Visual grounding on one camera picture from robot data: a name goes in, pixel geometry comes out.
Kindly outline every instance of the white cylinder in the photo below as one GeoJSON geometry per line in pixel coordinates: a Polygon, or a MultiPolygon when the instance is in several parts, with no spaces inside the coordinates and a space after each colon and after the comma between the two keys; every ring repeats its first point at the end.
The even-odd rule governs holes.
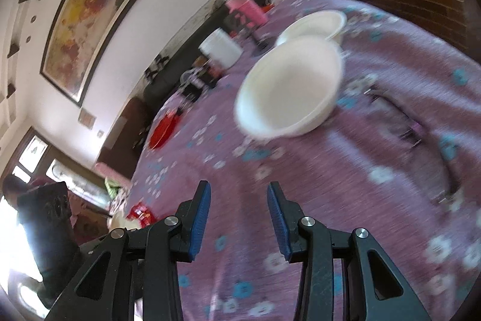
{"type": "Polygon", "coordinates": [[[222,68],[232,67],[244,51],[221,28],[213,31],[199,46],[201,52],[222,68]]]}

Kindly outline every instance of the purple tablecloth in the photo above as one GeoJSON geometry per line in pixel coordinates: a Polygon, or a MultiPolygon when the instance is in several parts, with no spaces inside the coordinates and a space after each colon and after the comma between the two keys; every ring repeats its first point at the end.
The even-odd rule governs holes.
{"type": "MultiPolygon", "coordinates": [[[[449,319],[479,274],[481,68],[419,27],[352,0],[284,0],[260,34],[277,35],[299,13],[321,9],[342,10],[349,19],[345,84],[322,126],[269,142],[237,130],[236,93],[259,60],[246,42],[241,59],[182,118],[175,137],[142,153],[128,209],[141,200],[162,218],[189,199],[200,180],[212,185],[201,252],[194,263],[179,264],[188,321],[293,319],[300,265],[286,264],[279,253],[265,196],[270,181],[279,181],[288,199],[327,227],[368,229],[433,320],[449,319]],[[423,176],[422,158],[422,165],[412,164],[417,148],[367,116],[371,104],[361,91],[373,81],[405,102],[439,140],[462,184],[449,208],[434,206],[421,190],[422,181],[434,180],[423,176]]],[[[172,97],[152,129],[179,102],[172,97]]],[[[338,270],[334,283],[338,312],[338,270]]]]}

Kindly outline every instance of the screw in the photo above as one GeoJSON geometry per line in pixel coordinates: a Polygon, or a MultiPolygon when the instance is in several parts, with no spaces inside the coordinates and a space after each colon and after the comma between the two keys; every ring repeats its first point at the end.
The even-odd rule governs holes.
{"type": "Polygon", "coordinates": [[[115,239],[122,238],[124,236],[124,231],[122,229],[114,229],[110,233],[110,236],[115,239]]]}
{"type": "Polygon", "coordinates": [[[177,223],[179,223],[179,218],[177,217],[167,217],[165,218],[164,220],[164,223],[167,225],[167,226],[175,226],[177,223]]]}
{"type": "Polygon", "coordinates": [[[301,223],[304,225],[304,226],[314,226],[316,220],[314,218],[311,218],[311,217],[304,217],[301,219],[301,223]]]}
{"type": "Polygon", "coordinates": [[[359,238],[366,238],[369,235],[369,231],[363,228],[356,229],[355,233],[359,238]]]}

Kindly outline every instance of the bowl rim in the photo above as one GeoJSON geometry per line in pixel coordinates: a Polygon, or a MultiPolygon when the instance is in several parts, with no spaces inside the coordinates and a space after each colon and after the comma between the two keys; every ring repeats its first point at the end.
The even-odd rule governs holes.
{"type": "Polygon", "coordinates": [[[286,41],[285,43],[283,43],[283,44],[281,44],[277,47],[274,47],[268,53],[266,53],[264,56],[262,56],[257,61],[257,63],[251,68],[251,70],[248,72],[248,74],[246,75],[246,77],[242,81],[242,84],[239,88],[239,91],[237,91],[236,99],[235,99],[235,102],[234,102],[234,121],[235,121],[237,127],[239,127],[239,129],[242,132],[248,134],[251,137],[254,137],[254,139],[256,137],[253,135],[253,133],[251,131],[248,131],[246,129],[246,127],[244,127],[242,125],[242,123],[240,121],[240,116],[239,116],[239,100],[240,100],[241,95],[243,93],[245,93],[246,85],[249,83],[249,76],[251,75],[251,77],[252,77],[252,75],[254,73],[258,73],[259,69],[264,68],[267,65],[266,62],[271,62],[271,59],[265,60],[265,57],[267,55],[269,55],[271,52],[279,51],[279,50],[277,50],[277,48],[281,48],[281,47],[286,46],[286,45],[293,45],[293,44],[296,44],[299,41],[308,41],[308,42],[313,42],[313,43],[316,43],[316,44],[322,43],[323,45],[327,44],[328,47],[331,47],[331,49],[334,51],[334,53],[336,55],[337,63],[338,63],[338,66],[339,66],[338,80],[333,85],[333,89],[330,89],[328,94],[326,94],[326,96],[323,98],[323,100],[321,100],[321,102],[319,102],[318,105],[316,105],[316,107],[314,107],[311,110],[311,112],[309,112],[309,114],[305,115],[305,117],[303,117],[299,121],[295,122],[294,124],[291,124],[291,125],[288,125],[287,127],[279,128],[279,129],[277,129],[273,132],[270,132],[269,135],[258,134],[259,139],[274,139],[274,138],[278,138],[278,137],[288,137],[289,135],[291,135],[295,131],[297,131],[299,128],[301,128],[304,124],[309,123],[317,115],[319,115],[321,110],[323,108],[327,107],[327,105],[332,101],[332,99],[335,96],[337,96],[337,94],[339,92],[339,88],[341,87],[342,79],[344,78],[344,63],[342,61],[341,47],[337,43],[335,43],[332,40],[327,40],[325,38],[319,37],[318,35],[303,35],[303,36],[299,36],[297,38],[291,39],[289,41],[286,41]]]}
{"type": "Polygon", "coordinates": [[[286,29],[284,29],[281,34],[277,37],[276,39],[276,46],[279,46],[279,45],[282,45],[284,43],[287,43],[287,41],[290,41],[290,40],[294,40],[296,38],[299,38],[299,37],[302,37],[302,36],[320,36],[319,34],[301,34],[300,36],[297,36],[297,37],[294,37],[294,38],[291,38],[291,39],[286,39],[283,43],[280,43],[278,44],[279,42],[279,39],[282,38],[282,35],[285,34],[289,29],[291,29],[293,26],[296,26],[296,25],[301,25],[301,21],[304,20],[304,22],[306,22],[307,20],[312,20],[314,19],[315,17],[318,17],[319,15],[321,14],[329,14],[329,13],[332,13],[332,14],[337,14],[339,17],[341,17],[341,24],[340,26],[338,26],[336,28],[336,30],[334,30],[333,33],[331,33],[329,36],[327,37],[323,37],[325,38],[326,40],[332,40],[333,37],[335,37],[336,35],[338,35],[339,33],[341,33],[341,31],[345,28],[346,24],[347,24],[347,15],[345,13],[343,13],[341,10],[331,10],[331,9],[328,9],[328,10],[320,10],[320,11],[316,11],[315,13],[311,13],[311,14],[308,14],[300,19],[298,19],[297,21],[293,22],[292,24],[290,24],[286,29]]]}

